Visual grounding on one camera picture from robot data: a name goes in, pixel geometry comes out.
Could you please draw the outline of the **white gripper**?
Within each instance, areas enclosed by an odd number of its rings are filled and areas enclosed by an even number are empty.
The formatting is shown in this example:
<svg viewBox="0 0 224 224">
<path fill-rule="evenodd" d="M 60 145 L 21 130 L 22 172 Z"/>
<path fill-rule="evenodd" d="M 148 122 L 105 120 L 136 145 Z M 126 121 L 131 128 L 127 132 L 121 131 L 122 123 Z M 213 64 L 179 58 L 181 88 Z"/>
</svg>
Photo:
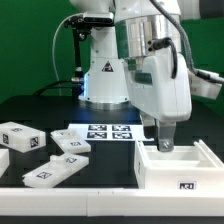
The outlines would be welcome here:
<svg viewBox="0 0 224 224">
<path fill-rule="evenodd" d="M 188 120 L 192 111 L 186 62 L 181 54 L 177 59 L 175 79 L 171 78 L 172 62 L 168 54 L 146 57 L 140 71 L 124 62 L 130 102 L 143 111 L 140 119 L 144 136 L 153 140 L 157 136 L 160 152 L 174 149 L 175 122 Z"/>
</svg>

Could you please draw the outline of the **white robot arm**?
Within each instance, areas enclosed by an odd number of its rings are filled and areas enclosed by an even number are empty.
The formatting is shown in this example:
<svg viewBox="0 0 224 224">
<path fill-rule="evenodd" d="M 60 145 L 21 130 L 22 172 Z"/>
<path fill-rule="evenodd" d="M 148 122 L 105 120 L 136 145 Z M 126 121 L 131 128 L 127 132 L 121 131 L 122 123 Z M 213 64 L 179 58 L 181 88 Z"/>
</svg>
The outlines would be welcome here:
<svg viewBox="0 0 224 224">
<path fill-rule="evenodd" d="M 130 101 L 145 136 L 174 149 L 176 124 L 190 118 L 193 94 L 215 98 L 224 78 L 197 69 L 180 22 L 216 14 L 207 0 L 70 0 L 80 37 L 92 36 L 82 99 Z"/>
</svg>

